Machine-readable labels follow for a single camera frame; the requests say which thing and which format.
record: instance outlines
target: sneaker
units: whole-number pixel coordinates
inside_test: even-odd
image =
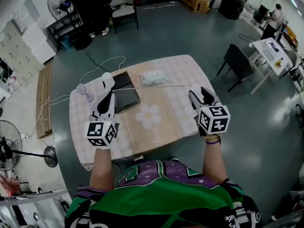
[[[103,36],[105,36],[109,32],[109,30],[110,29],[108,27],[106,27],[105,30],[103,30]]]

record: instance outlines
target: white marker cube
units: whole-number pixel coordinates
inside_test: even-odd
[[[229,121],[230,113],[225,105],[200,108],[199,124],[208,134],[226,132]]]
[[[109,149],[117,130],[111,121],[86,122],[85,138],[99,149]]]

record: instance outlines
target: gray floor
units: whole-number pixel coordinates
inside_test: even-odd
[[[238,35],[259,39],[259,34],[243,20],[228,20],[216,10],[194,14],[179,3],[143,8],[138,8],[139,30],[133,22],[119,26],[117,35],[112,29],[105,37],[97,36],[87,48],[88,53],[98,64],[115,56],[125,56],[127,60],[122,67],[161,57],[191,55],[231,113],[228,132],[223,134],[223,155],[229,177],[254,199],[267,223],[282,196],[295,185],[303,162],[303,132],[295,118],[295,104],[300,98],[295,96],[291,78],[268,79],[251,95],[250,90],[259,79],[253,75],[228,93],[236,76],[232,71],[227,73],[227,68],[218,77],[216,73],[229,44],[234,43],[250,53],[247,42]],[[115,71],[118,64],[119,59],[105,67]],[[54,58],[52,98],[69,94],[80,77],[95,68],[84,51],[61,50]],[[86,76],[83,82],[102,73],[100,69]],[[51,113],[59,165],[73,196],[78,185],[88,184],[90,173],[79,163],[73,146],[69,101],[54,105]],[[203,151],[203,140],[194,136],[162,147],[149,158],[174,155],[201,171]]]

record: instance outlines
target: cardboard box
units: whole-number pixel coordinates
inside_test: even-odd
[[[210,5],[210,0],[181,0],[181,2],[193,13],[207,13]]]

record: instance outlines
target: fan base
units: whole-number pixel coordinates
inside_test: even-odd
[[[80,37],[75,43],[74,48],[76,51],[81,51],[85,48],[87,48],[92,42],[92,38],[89,36],[86,37]]]
[[[56,155],[55,148],[53,146],[48,146],[44,150],[44,155],[48,155],[50,157],[44,157],[44,161],[46,162],[48,167],[54,168],[58,164],[58,159]]]

